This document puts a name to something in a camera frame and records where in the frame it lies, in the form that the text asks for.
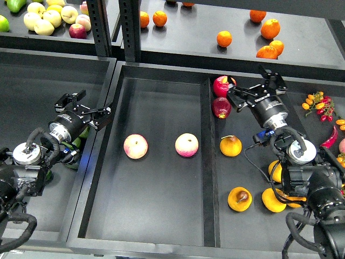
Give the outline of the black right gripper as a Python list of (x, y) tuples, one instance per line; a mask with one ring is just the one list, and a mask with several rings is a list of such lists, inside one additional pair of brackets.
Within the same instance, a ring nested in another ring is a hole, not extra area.
[(227, 99), (236, 112), (248, 107), (261, 128), (277, 129), (287, 126), (285, 119), (288, 110), (277, 96), (285, 94), (287, 86), (278, 72), (258, 66), (258, 71), (264, 79), (262, 87), (238, 87), (234, 78), (228, 76)]

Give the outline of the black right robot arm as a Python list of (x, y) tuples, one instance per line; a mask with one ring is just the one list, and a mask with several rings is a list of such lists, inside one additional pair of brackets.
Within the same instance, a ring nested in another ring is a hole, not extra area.
[(280, 99), (286, 85), (277, 72), (259, 69), (264, 82), (249, 88), (229, 80), (227, 99), (237, 111), (248, 107), (262, 132), (255, 145), (270, 146), (282, 167), (281, 203), (296, 203), (303, 214), (286, 215), (289, 236), (282, 250), (287, 258), (292, 242), (317, 252), (321, 258), (344, 258), (344, 168), (327, 147), (315, 147), (290, 127), (287, 108)]

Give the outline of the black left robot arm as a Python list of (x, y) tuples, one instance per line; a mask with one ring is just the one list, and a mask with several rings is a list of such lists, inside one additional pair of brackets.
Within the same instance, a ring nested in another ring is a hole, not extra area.
[(24, 198), (42, 195), (53, 179), (55, 164), (78, 167), (84, 149), (81, 138), (88, 136), (91, 127), (99, 131), (111, 121), (111, 104), (89, 108), (79, 103), (85, 95), (84, 90), (65, 93), (54, 104), (57, 116), (49, 122), (49, 130), (37, 127), (14, 150), (1, 149), (1, 232), (9, 222), (27, 224), (20, 237), (1, 243), (1, 253), (23, 245), (37, 227)]

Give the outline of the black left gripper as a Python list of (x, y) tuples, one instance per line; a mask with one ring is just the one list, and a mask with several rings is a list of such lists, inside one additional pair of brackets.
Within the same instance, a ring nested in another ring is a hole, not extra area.
[[(85, 105), (78, 106), (78, 102), (86, 96), (86, 90), (79, 93), (65, 93), (55, 103), (54, 109), (57, 116), (49, 123), (50, 134), (58, 142), (73, 142), (88, 126), (100, 131), (112, 121), (112, 103), (107, 103), (102, 108), (89, 108)], [(72, 110), (66, 106), (72, 104)]]

